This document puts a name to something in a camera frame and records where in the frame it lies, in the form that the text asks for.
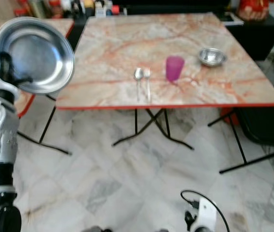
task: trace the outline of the metal bowl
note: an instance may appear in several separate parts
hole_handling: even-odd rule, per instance
[[[204,48],[199,52],[199,60],[207,66],[214,67],[223,64],[227,57],[216,48]]]
[[[12,57],[15,78],[33,78],[20,89],[47,94],[65,87],[75,69],[75,55],[66,38],[39,19],[19,17],[0,28],[0,52]]]

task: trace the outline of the red decoration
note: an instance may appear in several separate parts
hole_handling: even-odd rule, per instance
[[[241,0],[238,16],[245,21],[261,21],[269,14],[269,2],[274,0]]]

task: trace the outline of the black cabinet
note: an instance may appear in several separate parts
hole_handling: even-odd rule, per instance
[[[241,26],[227,26],[253,60],[265,60],[274,46],[274,17],[263,22],[247,22]]]

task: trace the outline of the spoon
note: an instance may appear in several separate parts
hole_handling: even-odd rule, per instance
[[[142,68],[136,68],[134,73],[134,79],[137,80],[137,100],[139,100],[139,89],[141,88],[141,79],[143,78]]]

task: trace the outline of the red table edge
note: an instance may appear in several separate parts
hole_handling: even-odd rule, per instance
[[[74,28],[74,25],[75,25],[75,22],[73,22],[72,25],[70,26],[70,28],[68,29],[68,32],[66,33],[66,36],[65,36],[66,38],[71,33],[72,29]],[[27,111],[29,110],[32,102],[34,101],[35,96],[36,96],[35,94],[32,94],[32,96],[30,97],[30,100],[27,103],[27,105],[24,107],[24,109],[20,113],[18,113],[18,117],[23,117],[27,113]]]
[[[226,107],[274,107],[274,103],[241,103],[241,104],[190,104],[190,105],[124,105],[124,106],[93,106],[93,107],[64,107],[56,106],[58,110],[132,110],[132,109],[168,109],[168,108],[226,108]]]

